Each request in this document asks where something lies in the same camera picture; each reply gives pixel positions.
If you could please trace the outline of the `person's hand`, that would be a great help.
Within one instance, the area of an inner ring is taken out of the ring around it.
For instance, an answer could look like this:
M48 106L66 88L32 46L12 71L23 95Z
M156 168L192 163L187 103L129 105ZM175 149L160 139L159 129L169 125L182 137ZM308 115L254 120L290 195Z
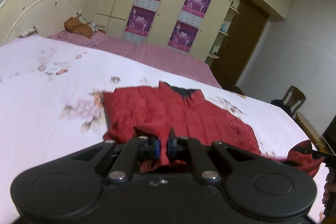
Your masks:
M324 193L322 199L322 203L324 204L325 208L332 193L335 193L335 183L327 182L324 186Z

